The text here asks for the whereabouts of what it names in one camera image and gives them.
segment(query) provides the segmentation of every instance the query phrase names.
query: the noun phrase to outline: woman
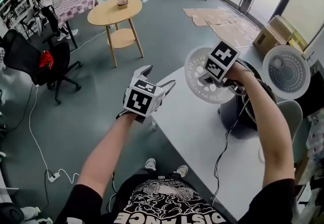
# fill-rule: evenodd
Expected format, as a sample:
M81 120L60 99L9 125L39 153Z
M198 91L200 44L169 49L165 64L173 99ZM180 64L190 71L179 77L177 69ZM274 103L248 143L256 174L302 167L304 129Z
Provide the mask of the woman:
M56 33L58 41L61 41L63 38L70 39L71 36L69 33L62 27L58 28L58 22L55 16L54 8L53 8L53 0L36 0L39 6L42 9L42 14L49 20L52 31ZM72 34L76 35L78 32L77 29L72 30Z

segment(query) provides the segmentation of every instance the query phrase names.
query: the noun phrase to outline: hand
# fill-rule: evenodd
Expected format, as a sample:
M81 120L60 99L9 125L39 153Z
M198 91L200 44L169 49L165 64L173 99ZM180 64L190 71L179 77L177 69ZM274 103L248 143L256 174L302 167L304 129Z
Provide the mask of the hand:
M238 62L235 62L232 67L228 70L226 73L226 78L233 80L233 81L238 81L242 83L242 77L246 73L251 73L249 70L247 70L243 65L241 65Z

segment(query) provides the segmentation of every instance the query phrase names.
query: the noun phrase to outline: black pants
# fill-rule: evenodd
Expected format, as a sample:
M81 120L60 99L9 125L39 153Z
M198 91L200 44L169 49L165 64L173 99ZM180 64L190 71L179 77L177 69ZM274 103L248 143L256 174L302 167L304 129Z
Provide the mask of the black pants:
M64 28L58 28L57 19L52 11L54 12L52 6L42 7L42 14L49 20L52 31L56 33L57 36L60 35L60 31L64 34L68 34L68 32Z

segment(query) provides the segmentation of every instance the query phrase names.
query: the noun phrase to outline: white sneaker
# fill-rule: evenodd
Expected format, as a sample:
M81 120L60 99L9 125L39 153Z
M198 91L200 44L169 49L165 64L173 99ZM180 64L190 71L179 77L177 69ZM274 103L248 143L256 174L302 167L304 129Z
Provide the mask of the white sneaker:
M64 39L66 37L66 34L61 33L59 37L57 37L57 41L61 41L62 39Z
M71 30L72 31L72 34L73 35L76 35L78 32L79 32L79 30L78 29L75 29L75 30ZM66 35L66 39L67 40L69 40L69 39L71 39L71 36L70 36L70 34L68 34L68 35Z
M156 171L156 161L154 158L150 158L146 161L145 166L146 169L152 169L153 171Z
M177 169L177 171L174 171L174 173L178 173L178 174L180 174L181 177L183 178L183 177L185 177L185 176L187 175L187 173L188 173L188 166L186 166L186 165L182 165L182 166L180 166L180 167Z

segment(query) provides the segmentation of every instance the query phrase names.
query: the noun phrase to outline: black t-shirt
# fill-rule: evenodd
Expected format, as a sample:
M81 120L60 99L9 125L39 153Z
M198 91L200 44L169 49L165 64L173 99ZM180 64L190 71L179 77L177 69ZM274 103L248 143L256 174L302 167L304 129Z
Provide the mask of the black t-shirt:
M269 184L253 199L241 223L291 223L295 182ZM76 185L55 224L73 217L89 223L218 224L229 223L182 179L134 175L119 189L110 214L101 215L102 198L91 188Z

